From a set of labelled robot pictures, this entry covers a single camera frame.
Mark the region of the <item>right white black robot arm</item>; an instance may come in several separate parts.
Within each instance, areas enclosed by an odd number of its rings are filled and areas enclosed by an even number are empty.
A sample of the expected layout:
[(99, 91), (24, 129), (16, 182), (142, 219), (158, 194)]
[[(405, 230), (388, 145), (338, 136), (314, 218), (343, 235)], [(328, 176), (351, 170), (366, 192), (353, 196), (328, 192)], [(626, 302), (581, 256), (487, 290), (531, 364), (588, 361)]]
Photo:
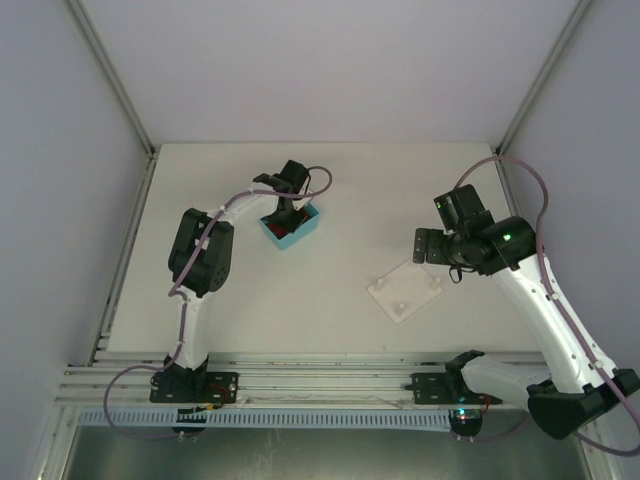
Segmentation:
[(416, 230), (414, 263), (446, 266), (454, 282), (465, 273), (494, 280), (523, 315), (545, 365), (516, 366), (469, 350), (445, 364), (434, 387), (417, 382), (416, 402), (442, 392), (467, 406), (485, 395), (526, 410), (544, 433), (562, 440), (638, 392), (638, 374), (617, 367), (578, 319), (525, 219), (495, 221), (471, 185), (434, 204), (443, 227)]

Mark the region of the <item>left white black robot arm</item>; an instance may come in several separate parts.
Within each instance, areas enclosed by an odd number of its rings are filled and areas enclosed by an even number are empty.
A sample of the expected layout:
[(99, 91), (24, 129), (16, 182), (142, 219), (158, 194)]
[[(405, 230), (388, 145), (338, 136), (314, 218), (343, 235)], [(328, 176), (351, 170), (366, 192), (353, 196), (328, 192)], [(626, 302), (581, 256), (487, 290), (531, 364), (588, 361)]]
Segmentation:
[(249, 188), (209, 211), (182, 216), (168, 259), (171, 297), (181, 300), (178, 340), (168, 365), (195, 371), (208, 361), (205, 331), (216, 293), (229, 277), (235, 227), (258, 223), (281, 249), (306, 234), (317, 219), (310, 204), (311, 169), (293, 160), (278, 173), (260, 174)]

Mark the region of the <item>teal plastic bin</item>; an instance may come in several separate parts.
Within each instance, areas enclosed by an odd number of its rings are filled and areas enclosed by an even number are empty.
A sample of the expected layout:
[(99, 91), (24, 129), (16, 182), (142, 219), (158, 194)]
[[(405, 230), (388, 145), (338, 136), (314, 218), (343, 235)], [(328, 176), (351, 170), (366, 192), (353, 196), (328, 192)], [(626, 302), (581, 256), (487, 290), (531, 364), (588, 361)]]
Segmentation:
[(293, 233), (289, 233), (288, 236), (277, 239), (268, 229), (267, 225), (272, 224), (269, 222), (266, 217), (260, 220), (261, 227), (265, 232), (266, 236), (270, 239), (270, 241), (281, 251), (284, 251), (300, 240), (302, 240), (305, 236), (310, 235), (317, 227), (320, 218), (319, 210), (312, 205), (311, 203), (307, 204), (303, 208), (306, 213), (306, 219), (302, 223), (302, 225)]

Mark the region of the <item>white peg base plate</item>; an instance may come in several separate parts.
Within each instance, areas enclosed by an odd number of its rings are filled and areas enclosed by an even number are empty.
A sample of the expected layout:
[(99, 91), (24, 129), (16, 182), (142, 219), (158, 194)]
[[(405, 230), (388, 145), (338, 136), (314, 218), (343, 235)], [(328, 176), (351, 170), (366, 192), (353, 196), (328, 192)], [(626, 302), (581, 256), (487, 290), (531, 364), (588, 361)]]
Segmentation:
[(367, 291), (390, 321), (399, 325), (442, 293), (441, 278), (408, 260), (375, 280)]

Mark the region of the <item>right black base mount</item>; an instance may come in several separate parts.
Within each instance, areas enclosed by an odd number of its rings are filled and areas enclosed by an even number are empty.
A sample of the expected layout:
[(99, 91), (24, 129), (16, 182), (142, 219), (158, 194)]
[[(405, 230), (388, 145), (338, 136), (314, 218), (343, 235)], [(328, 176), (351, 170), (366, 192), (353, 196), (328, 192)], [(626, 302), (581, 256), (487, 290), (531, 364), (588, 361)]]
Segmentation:
[(413, 393), (416, 405), (501, 405), (501, 399), (476, 393), (463, 380), (462, 368), (481, 356), (484, 356), (483, 352), (470, 350), (446, 362), (443, 372), (413, 373), (404, 388)]

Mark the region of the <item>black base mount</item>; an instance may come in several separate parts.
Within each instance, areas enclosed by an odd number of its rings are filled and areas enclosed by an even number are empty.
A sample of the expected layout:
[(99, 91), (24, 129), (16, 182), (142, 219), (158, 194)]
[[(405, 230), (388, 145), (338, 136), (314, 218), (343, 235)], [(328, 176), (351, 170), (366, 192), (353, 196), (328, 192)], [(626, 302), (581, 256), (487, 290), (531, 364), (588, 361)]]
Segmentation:
[(155, 373), (150, 385), (151, 403), (233, 404), (236, 402), (239, 374), (207, 371), (205, 367), (197, 370), (171, 367)]
[(446, 362), (443, 372), (413, 373), (404, 388), (413, 393), (416, 405), (501, 405), (501, 399), (476, 393), (463, 380), (462, 368), (481, 356), (484, 356), (483, 352), (470, 350)]

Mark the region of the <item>aluminium rail frame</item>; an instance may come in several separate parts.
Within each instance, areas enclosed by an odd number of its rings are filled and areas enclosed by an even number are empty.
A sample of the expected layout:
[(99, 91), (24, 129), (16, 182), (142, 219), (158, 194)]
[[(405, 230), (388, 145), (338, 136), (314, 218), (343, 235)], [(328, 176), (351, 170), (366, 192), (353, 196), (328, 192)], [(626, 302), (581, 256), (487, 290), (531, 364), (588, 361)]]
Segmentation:
[[(446, 353), (254, 354), (211, 353), (208, 369), (236, 372), (236, 408), (408, 408), (405, 389), (413, 373), (439, 372), (454, 358)], [(98, 351), (88, 366), (68, 367), (55, 393), (58, 406), (99, 406), (108, 383), (123, 369), (142, 364), (144, 370), (124, 375), (112, 388), (114, 406), (150, 404), (151, 368), (160, 354)]]

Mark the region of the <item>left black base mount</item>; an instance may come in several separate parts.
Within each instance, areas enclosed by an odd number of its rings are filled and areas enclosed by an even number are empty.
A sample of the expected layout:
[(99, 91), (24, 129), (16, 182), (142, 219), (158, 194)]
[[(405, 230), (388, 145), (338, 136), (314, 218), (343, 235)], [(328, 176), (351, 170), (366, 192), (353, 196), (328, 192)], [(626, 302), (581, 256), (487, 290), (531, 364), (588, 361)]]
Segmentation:
[(197, 370), (171, 367), (155, 373), (150, 385), (151, 403), (233, 404), (236, 402), (239, 374), (207, 371), (205, 367)]

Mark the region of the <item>right aluminium corner post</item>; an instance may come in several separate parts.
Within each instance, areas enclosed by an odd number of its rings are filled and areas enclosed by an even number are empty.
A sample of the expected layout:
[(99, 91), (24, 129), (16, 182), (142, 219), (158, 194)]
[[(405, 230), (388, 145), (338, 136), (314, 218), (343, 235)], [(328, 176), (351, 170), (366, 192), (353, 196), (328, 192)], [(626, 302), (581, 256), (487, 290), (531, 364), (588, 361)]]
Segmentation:
[(551, 76), (557, 70), (570, 43), (594, 5), (595, 1), (593, 0), (580, 0), (576, 3), (560, 33), (554, 40), (549, 53), (546, 55), (505, 133), (494, 148), (493, 152), (495, 154), (505, 154), (510, 148), (514, 138), (528, 118)]

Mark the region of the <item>aluminium corner post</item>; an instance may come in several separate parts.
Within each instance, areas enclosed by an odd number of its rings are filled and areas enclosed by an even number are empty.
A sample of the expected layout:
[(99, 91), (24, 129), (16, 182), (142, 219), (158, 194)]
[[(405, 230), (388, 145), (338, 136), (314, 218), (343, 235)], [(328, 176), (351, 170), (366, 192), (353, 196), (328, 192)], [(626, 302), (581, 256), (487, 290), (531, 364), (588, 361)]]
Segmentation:
[(495, 154), (505, 154), (510, 148), (514, 138), (528, 118), (551, 76), (557, 70), (570, 43), (594, 5), (595, 1), (593, 0), (580, 0), (576, 3), (560, 33), (554, 40), (549, 53), (546, 55), (505, 133), (494, 148), (493, 152)]
[(137, 138), (145, 155), (151, 159), (156, 152), (154, 143), (136, 111), (84, 2), (79, 0), (65, 0), (64, 5), (78, 29), (87, 50), (101, 71), (106, 84), (115, 96), (116, 102), (124, 114), (129, 127)]

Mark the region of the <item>left aluminium corner post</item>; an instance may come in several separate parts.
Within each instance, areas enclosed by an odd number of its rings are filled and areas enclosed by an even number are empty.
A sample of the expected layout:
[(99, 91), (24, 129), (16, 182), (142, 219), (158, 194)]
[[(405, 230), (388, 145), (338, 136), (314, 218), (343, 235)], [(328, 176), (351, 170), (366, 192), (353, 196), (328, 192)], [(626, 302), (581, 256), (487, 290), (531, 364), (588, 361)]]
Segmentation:
[(115, 96), (116, 102), (124, 114), (129, 127), (137, 138), (145, 155), (151, 159), (156, 152), (154, 143), (136, 111), (84, 2), (79, 0), (65, 0), (64, 5), (78, 29), (87, 50), (101, 71), (106, 84)]

